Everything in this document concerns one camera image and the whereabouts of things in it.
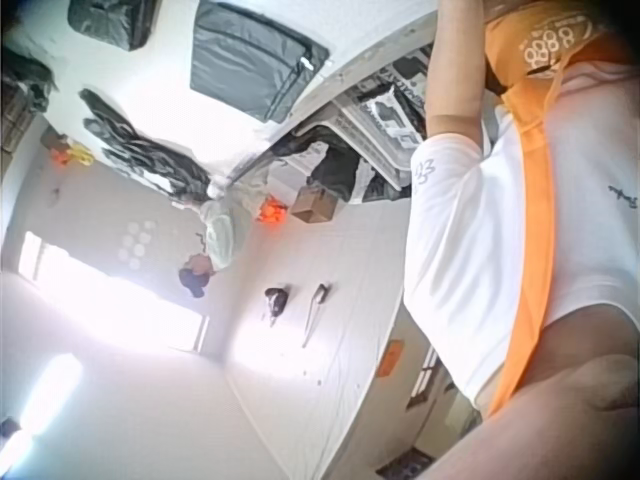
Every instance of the black bag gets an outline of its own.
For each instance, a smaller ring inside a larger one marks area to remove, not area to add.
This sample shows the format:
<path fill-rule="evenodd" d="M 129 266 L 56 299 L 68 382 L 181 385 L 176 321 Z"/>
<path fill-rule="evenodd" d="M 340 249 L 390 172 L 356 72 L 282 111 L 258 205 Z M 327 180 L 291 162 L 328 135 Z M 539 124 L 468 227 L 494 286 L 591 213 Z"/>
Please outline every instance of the black bag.
<path fill-rule="evenodd" d="M 80 98 L 96 117 L 85 119 L 84 127 L 109 146 L 102 151 L 117 171 L 177 201 L 209 200 L 209 176 L 193 159 L 138 135 L 122 115 L 91 90 L 82 90 Z M 153 183 L 145 173 L 168 180 L 170 188 Z"/>
<path fill-rule="evenodd" d="M 285 120 L 329 52 L 262 15 L 201 0 L 191 88 L 262 122 Z"/>
<path fill-rule="evenodd" d="M 131 51 L 151 34 L 157 0 L 71 0 L 69 25 L 76 32 Z"/>
<path fill-rule="evenodd" d="M 360 155 L 329 127 L 314 127 L 300 137 L 289 134 L 271 147 L 271 153 L 286 158 L 306 151 L 315 142 L 326 143 L 329 148 L 324 159 L 307 178 L 307 185 L 324 187 L 348 202 L 356 185 Z"/>
<path fill-rule="evenodd" d="M 31 112 L 47 111 L 49 94 L 55 87 L 53 74 L 44 64 L 4 47 L 2 83 L 20 88 L 27 96 L 27 105 Z"/>

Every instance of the window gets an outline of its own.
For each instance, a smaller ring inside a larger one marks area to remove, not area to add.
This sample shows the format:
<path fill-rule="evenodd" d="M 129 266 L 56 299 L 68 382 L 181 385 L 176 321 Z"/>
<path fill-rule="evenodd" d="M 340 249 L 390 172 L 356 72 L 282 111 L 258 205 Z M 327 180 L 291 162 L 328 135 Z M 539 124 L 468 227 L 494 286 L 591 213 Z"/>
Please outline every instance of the window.
<path fill-rule="evenodd" d="M 110 277 L 27 232 L 18 270 L 102 340 L 135 349 L 200 350 L 208 318 L 128 280 Z"/>
<path fill-rule="evenodd" d="M 425 403 L 429 399 L 429 394 L 433 387 L 436 375 L 440 370 L 440 359 L 433 347 L 429 347 L 427 352 L 427 358 L 424 360 L 420 375 L 416 381 L 413 391 L 411 392 L 411 398 L 407 404 L 407 410 L 417 405 Z"/>

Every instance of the clutter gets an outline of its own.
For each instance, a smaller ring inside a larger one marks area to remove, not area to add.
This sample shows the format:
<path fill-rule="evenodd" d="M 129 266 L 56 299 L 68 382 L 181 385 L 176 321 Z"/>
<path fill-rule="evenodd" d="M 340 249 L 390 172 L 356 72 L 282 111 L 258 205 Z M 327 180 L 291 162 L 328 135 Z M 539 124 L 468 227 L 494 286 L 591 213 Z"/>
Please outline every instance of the clutter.
<path fill-rule="evenodd" d="M 122 115 L 91 90 L 82 90 L 80 98 L 95 116 L 85 119 L 84 127 L 107 144 L 109 148 L 102 152 L 117 171 L 179 202 L 209 200 L 209 176 L 193 159 L 138 135 Z"/>
<path fill-rule="evenodd" d="M 427 70 L 432 50 L 433 44 L 419 48 L 378 73 L 384 82 L 395 85 L 419 112 L 424 112 Z"/>
<path fill-rule="evenodd" d="M 411 185 L 403 187 L 399 192 L 389 185 L 382 175 L 376 173 L 369 182 L 362 197 L 362 203 L 376 202 L 379 200 L 401 200 L 411 197 Z"/>
<path fill-rule="evenodd" d="M 322 187 L 307 186 L 300 189 L 289 214 L 305 223 L 324 223 L 333 218 L 338 198 Z"/>
<path fill-rule="evenodd" d="M 271 148 L 271 152 L 285 162 L 292 157 L 295 160 L 304 158 L 307 167 L 312 165 L 309 160 L 313 158 L 316 164 L 307 185 L 322 186 L 345 202 L 351 199 L 360 155 L 330 128 L 320 125 L 299 137 L 287 135 Z"/>
<path fill-rule="evenodd" d="M 200 0 L 191 89 L 281 123 L 328 57 L 326 48 L 267 17 Z"/>
<path fill-rule="evenodd" d="M 67 20 L 87 37 L 123 50 L 136 50 L 149 39 L 157 0 L 71 0 Z"/>
<path fill-rule="evenodd" d="M 284 288 L 267 288 L 264 292 L 267 299 L 267 310 L 269 313 L 269 326 L 273 327 L 276 320 L 287 307 L 289 301 L 289 292 Z"/>
<path fill-rule="evenodd" d="M 55 87 L 53 74 L 43 63 L 5 47 L 2 47 L 2 83 L 18 87 L 26 94 L 30 112 L 43 113 L 47 111 L 49 94 Z"/>
<path fill-rule="evenodd" d="M 387 136 L 396 148 L 414 151 L 426 139 L 424 115 L 415 110 L 398 87 L 383 84 L 358 100 L 380 134 Z"/>

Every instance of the black object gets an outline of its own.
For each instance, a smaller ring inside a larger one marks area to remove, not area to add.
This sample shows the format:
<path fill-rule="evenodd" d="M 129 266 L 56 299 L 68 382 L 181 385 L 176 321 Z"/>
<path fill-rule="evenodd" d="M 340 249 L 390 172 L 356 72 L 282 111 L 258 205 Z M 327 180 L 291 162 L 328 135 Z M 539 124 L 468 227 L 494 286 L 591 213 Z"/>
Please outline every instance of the black object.
<path fill-rule="evenodd" d="M 396 201 L 411 197 L 411 185 L 397 191 L 378 172 L 373 176 L 362 197 L 362 203 L 376 202 L 379 200 Z"/>
<path fill-rule="evenodd" d="M 55 87 L 53 74 L 43 63 L 2 47 L 2 83 L 20 88 L 31 112 L 46 112 Z"/>
<path fill-rule="evenodd" d="M 91 90 L 82 90 L 80 98 L 96 117 L 86 118 L 84 127 L 109 146 L 102 151 L 117 171 L 180 202 L 209 200 L 209 176 L 193 159 L 138 135 L 122 115 Z M 153 183 L 145 173 L 168 180 L 170 188 Z"/>
<path fill-rule="evenodd" d="M 201 0 L 191 88 L 262 122 L 280 123 L 328 57 L 326 48 L 269 18 Z"/>
<path fill-rule="evenodd" d="M 8 440 L 16 432 L 19 432 L 20 424 L 13 418 L 7 417 L 0 423 L 0 437 Z"/>
<path fill-rule="evenodd" d="M 307 184 L 322 186 L 348 202 L 356 185 L 360 155 L 330 128 L 321 125 L 300 137 L 287 135 L 271 147 L 271 153 L 276 157 L 288 157 L 306 151 L 315 142 L 326 143 L 329 148 L 325 158 L 307 178 Z"/>
<path fill-rule="evenodd" d="M 76 32 L 131 51 L 147 43 L 156 1 L 71 0 L 67 19 Z"/>
<path fill-rule="evenodd" d="M 412 447 L 376 473 L 384 480 L 413 480 L 435 461 L 435 458 Z"/>
<path fill-rule="evenodd" d="M 267 288 L 264 291 L 264 296 L 267 297 L 267 307 L 269 308 L 269 325 L 273 327 L 287 306 L 289 292 L 284 288 Z"/>
<path fill-rule="evenodd" d="M 211 275 L 207 273 L 196 275 L 190 268 L 181 268 L 178 277 L 182 286 L 189 289 L 193 298 L 204 297 L 204 287 L 209 284 L 211 279 Z"/>

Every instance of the cardboard box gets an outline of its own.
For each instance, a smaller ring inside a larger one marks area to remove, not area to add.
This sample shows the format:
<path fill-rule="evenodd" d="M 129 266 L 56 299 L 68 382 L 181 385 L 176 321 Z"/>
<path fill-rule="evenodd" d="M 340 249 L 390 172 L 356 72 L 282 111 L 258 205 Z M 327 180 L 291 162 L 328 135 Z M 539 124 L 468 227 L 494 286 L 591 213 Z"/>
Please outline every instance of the cardboard box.
<path fill-rule="evenodd" d="M 302 187 L 289 214 L 305 223 L 329 222 L 338 205 L 338 198 L 322 187 Z"/>

